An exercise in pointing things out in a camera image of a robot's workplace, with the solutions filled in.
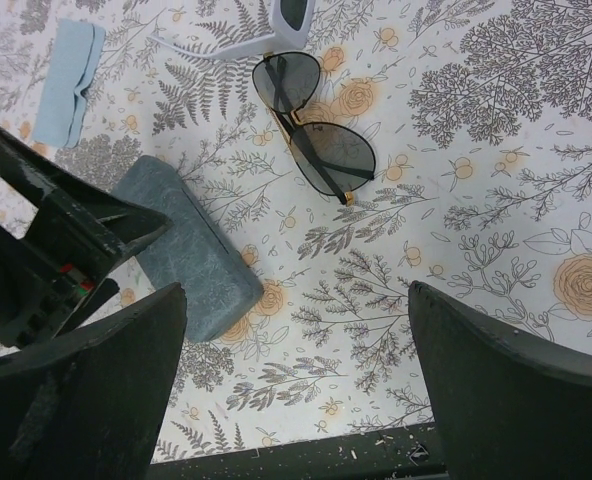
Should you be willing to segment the white frame sunglasses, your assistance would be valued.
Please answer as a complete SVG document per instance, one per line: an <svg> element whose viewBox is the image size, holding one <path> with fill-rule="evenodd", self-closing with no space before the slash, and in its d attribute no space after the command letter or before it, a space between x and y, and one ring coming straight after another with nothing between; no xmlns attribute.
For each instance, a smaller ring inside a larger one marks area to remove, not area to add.
<svg viewBox="0 0 592 480"><path fill-rule="evenodd" d="M216 45L204 47L198 40L184 48L174 42L151 35L149 40L181 55L199 60L237 60L265 53L302 50L310 31L315 1L264 1L258 3L253 17L242 1L235 1L238 22L210 21L199 26L212 33Z"/></svg>

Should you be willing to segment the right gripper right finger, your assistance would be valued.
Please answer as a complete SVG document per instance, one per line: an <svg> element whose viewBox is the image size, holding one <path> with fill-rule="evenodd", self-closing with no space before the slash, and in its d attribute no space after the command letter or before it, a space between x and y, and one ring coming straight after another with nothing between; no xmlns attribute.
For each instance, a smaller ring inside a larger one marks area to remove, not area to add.
<svg viewBox="0 0 592 480"><path fill-rule="evenodd" d="M450 478L592 479L592 355L420 281L408 315Z"/></svg>

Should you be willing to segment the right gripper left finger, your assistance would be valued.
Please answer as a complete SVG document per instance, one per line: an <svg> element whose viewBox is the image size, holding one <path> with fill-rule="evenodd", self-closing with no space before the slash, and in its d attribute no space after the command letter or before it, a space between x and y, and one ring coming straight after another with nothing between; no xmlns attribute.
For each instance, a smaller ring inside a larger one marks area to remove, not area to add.
<svg viewBox="0 0 592 480"><path fill-rule="evenodd" d="M174 382L187 302L173 283L0 357L0 479L142 479Z"/></svg>

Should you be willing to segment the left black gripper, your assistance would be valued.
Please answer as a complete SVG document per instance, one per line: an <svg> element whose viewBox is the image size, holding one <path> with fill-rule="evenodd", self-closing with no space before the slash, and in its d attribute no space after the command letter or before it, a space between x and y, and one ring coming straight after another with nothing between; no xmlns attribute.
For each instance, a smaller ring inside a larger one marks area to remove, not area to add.
<svg viewBox="0 0 592 480"><path fill-rule="evenodd" d="M172 226L61 169L0 127L0 177L37 208L22 240L0 225L0 343L23 349L81 326L118 283L105 278Z"/></svg>

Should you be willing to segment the grey-blue glasses case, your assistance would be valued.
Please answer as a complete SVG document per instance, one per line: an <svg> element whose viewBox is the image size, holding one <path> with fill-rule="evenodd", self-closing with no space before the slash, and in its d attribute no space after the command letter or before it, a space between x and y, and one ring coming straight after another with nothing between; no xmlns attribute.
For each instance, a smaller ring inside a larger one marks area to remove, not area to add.
<svg viewBox="0 0 592 480"><path fill-rule="evenodd" d="M155 288L173 282L183 287L189 341L219 338L262 298L262 282L174 167L142 156L112 194L172 221L171 228L138 254L137 260Z"/></svg>

